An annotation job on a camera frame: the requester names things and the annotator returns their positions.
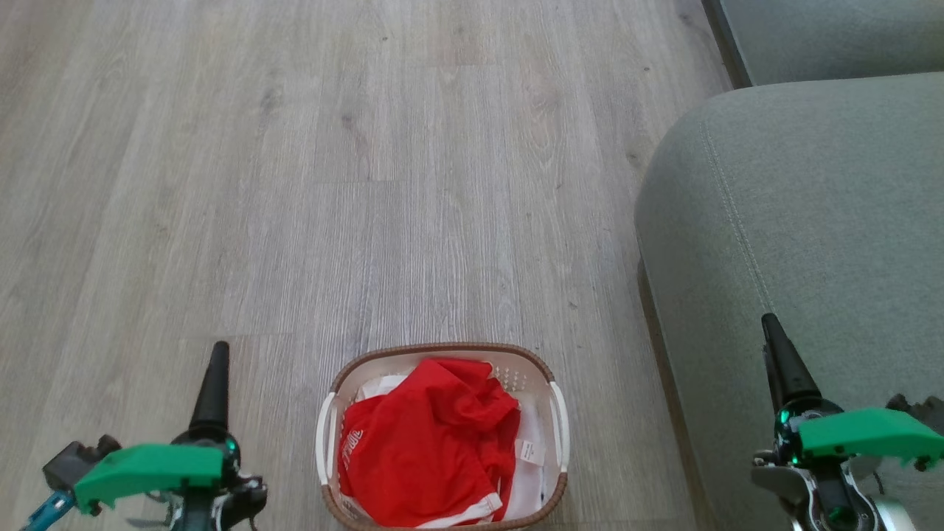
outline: red fabric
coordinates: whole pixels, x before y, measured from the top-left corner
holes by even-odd
[[[520,412],[491,372],[487,363],[427,359],[390,394],[351,404],[338,453],[341,492],[388,527],[461,514],[497,492],[500,520]]]

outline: beige basket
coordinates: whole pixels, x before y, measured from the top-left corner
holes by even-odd
[[[318,479],[328,509],[344,526],[356,531],[389,530],[376,524],[341,494],[337,473],[337,452],[341,448],[344,411],[354,403],[358,389],[371,379],[401,374],[428,357],[448,357],[488,362],[506,391],[525,391],[537,399],[538,416],[544,429],[547,452],[544,462],[544,505],[534,514],[516,520],[464,525],[462,529],[502,531],[527,527],[543,520],[564,496],[567,462],[570,459],[570,428],[561,389],[554,383],[548,366],[529,351],[512,345],[487,343],[440,343],[374,351],[347,364],[334,383],[318,413],[315,440]]]

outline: floor plank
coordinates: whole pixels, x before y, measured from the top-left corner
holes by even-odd
[[[446,340],[558,376],[574,454],[546,529],[706,521],[632,205],[671,124],[729,88],[707,27],[696,0],[0,5],[0,525],[68,441],[179,433],[217,338],[262,528],[339,528],[312,455],[343,364]]]

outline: green plastic part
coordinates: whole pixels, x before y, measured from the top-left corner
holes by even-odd
[[[115,500],[157,490],[212,487],[223,475],[223,452],[215,448],[142,444],[108,454],[78,483],[74,493],[82,514],[94,504],[112,509]]]
[[[944,458],[944,437],[903,411],[879,407],[810,419],[800,425],[800,440],[803,458],[878,455],[922,459],[928,468]]]

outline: sofa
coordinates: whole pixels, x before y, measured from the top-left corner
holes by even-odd
[[[750,483],[774,423],[762,314],[846,409],[944,397],[944,3],[889,5],[705,0],[749,86],[669,131],[637,199],[642,270],[718,529],[791,529]],[[902,49],[883,48],[894,32]],[[885,462],[879,476],[919,531],[944,529],[944,468]]]

